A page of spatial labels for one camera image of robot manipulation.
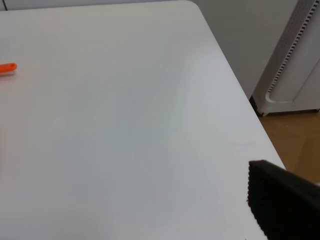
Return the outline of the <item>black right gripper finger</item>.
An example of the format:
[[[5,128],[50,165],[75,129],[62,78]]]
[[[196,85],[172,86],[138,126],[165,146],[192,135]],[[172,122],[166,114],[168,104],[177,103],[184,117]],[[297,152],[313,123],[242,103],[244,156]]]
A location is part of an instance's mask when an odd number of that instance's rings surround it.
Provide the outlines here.
[[[320,187],[273,163],[249,162],[247,203],[269,240],[320,238]]]

